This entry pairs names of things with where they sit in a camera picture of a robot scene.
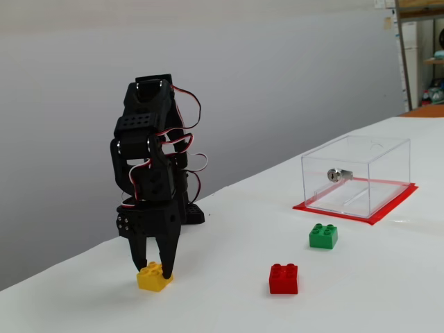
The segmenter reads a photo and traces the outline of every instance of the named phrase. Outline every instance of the white tabletop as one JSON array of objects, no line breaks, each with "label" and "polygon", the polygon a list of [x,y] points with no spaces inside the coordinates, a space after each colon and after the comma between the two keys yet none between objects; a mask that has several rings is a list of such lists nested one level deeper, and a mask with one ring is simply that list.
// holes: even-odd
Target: white tabletop
[{"label": "white tabletop", "polygon": [[[182,229],[161,293],[137,288],[116,238],[0,292],[0,332],[441,332],[444,119],[354,133],[411,138],[419,189],[375,226],[291,209],[303,200],[295,157],[199,202],[206,222]],[[308,246],[316,223],[338,227],[333,250]],[[148,260],[157,252],[149,239]],[[298,295],[268,294],[275,263],[299,266]]]}]

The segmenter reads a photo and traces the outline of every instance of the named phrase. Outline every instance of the black plastic part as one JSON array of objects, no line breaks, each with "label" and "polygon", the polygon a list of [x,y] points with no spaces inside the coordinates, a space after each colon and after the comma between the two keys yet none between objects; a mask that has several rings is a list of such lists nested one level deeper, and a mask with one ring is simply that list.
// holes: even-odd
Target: black plastic part
[{"label": "black plastic part", "polygon": [[[125,110],[114,129],[110,150],[115,180],[131,197],[119,206],[117,227],[119,235],[128,239],[134,264],[140,271],[146,267],[146,238],[155,237],[160,251],[164,278],[171,277],[176,257],[180,226],[205,221],[203,212],[189,204],[187,193],[187,154],[166,156],[156,135],[166,128],[183,127],[170,74],[136,78],[128,86]],[[171,130],[170,140],[184,135],[183,130]],[[173,145],[176,152],[187,146],[181,141]],[[151,165],[133,165],[128,160],[150,160]],[[139,200],[135,200],[135,188]]]},{"label": "black plastic part", "polygon": [[185,224],[202,224],[205,222],[205,215],[194,203],[189,203],[186,209],[187,221]]}]

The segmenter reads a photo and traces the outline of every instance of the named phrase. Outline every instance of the toy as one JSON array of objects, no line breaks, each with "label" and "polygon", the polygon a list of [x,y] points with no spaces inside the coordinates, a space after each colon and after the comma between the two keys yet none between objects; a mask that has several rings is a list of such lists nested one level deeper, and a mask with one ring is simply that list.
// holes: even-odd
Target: toy
[{"label": "toy", "polygon": [[298,267],[294,264],[272,265],[268,283],[271,294],[296,295],[298,293]]},{"label": "toy", "polygon": [[137,284],[140,289],[159,292],[165,286],[173,281],[173,275],[169,279],[162,276],[162,265],[150,262],[147,267],[144,267],[137,274]]},{"label": "toy", "polygon": [[309,235],[310,247],[333,249],[338,241],[338,230],[332,224],[323,226],[318,223],[314,226]]}]

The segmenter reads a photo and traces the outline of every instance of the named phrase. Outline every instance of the clear plastic box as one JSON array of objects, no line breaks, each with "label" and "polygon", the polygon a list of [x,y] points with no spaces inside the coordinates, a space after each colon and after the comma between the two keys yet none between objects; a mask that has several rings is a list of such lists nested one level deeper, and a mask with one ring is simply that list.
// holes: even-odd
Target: clear plastic box
[{"label": "clear plastic box", "polygon": [[305,206],[361,218],[410,185],[410,139],[347,136],[302,156]]}]

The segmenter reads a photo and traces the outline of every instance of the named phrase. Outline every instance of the red mat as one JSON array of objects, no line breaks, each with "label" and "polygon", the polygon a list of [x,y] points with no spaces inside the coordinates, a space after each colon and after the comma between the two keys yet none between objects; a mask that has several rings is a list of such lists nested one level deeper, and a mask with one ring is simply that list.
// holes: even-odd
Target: red mat
[{"label": "red mat", "polygon": [[402,201],[410,197],[410,195],[418,189],[418,186],[415,185],[415,183],[411,182],[410,185],[396,198],[394,198],[392,201],[387,203],[383,208],[378,210],[376,213],[374,213],[369,218],[365,219],[362,217],[357,216],[349,216],[339,213],[332,213],[332,212],[326,212],[325,210],[315,210],[313,208],[307,208],[305,207],[305,203],[302,202],[297,206],[294,206],[294,210],[303,210],[304,212],[311,212],[311,213],[317,213],[322,215],[329,215],[329,216],[335,216],[335,217],[341,217],[342,219],[349,219],[349,220],[356,220],[361,222],[366,222],[371,225],[374,225],[376,222],[381,221],[389,212],[394,210]]}]

